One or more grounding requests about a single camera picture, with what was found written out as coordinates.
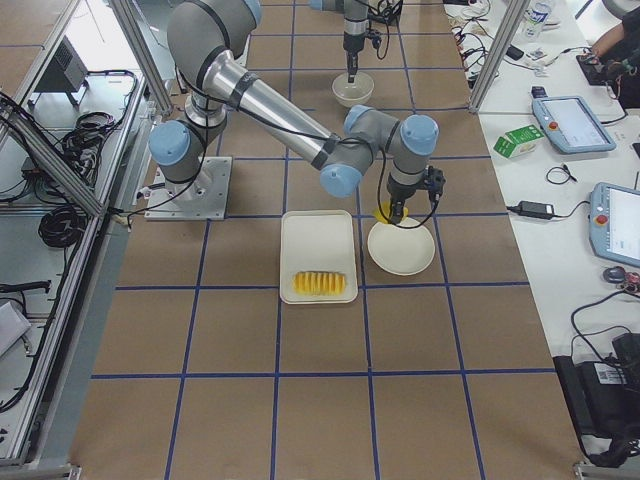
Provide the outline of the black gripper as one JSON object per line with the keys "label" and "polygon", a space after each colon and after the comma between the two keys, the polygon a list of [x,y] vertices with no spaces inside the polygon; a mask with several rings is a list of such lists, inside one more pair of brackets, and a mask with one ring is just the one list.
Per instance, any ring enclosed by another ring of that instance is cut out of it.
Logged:
{"label": "black gripper", "polygon": [[415,194],[416,186],[400,183],[389,175],[386,187],[390,195],[389,223],[399,225],[406,217],[405,202]]}
{"label": "black gripper", "polygon": [[364,49],[364,35],[352,35],[347,32],[343,34],[343,49],[347,61],[347,82],[354,83],[358,73],[358,56]]}

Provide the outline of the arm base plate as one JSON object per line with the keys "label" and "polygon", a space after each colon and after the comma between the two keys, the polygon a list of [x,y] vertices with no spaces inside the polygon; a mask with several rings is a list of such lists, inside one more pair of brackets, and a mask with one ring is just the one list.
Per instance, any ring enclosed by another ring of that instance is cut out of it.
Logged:
{"label": "arm base plate", "polygon": [[189,188],[165,179],[160,167],[156,168],[156,183],[163,186],[150,191],[144,216],[153,221],[196,221],[225,219],[233,159],[205,157],[199,176]]}

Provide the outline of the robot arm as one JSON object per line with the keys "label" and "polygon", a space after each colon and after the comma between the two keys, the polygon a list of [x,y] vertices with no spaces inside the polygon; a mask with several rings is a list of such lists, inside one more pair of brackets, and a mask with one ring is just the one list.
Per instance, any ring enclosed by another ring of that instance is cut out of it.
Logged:
{"label": "robot arm", "polygon": [[311,0],[310,8],[341,13],[344,19],[343,49],[346,55],[347,82],[353,84],[359,70],[359,54],[364,49],[369,26],[369,4],[356,0]]}
{"label": "robot arm", "polygon": [[390,195],[379,206],[382,218],[401,226],[407,199],[425,190],[436,209],[445,179],[429,165],[439,129],[426,115],[400,120],[375,108],[350,108],[343,136],[327,130],[238,63],[249,34],[262,17],[257,1],[184,1],[170,15],[169,51],[191,90],[181,119],[151,132],[149,149],[167,187],[180,199],[196,196],[208,145],[224,130],[226,113],[239,111],[307,160],[334,197],[350,196],[378,156],[391,157],[379,184]]}

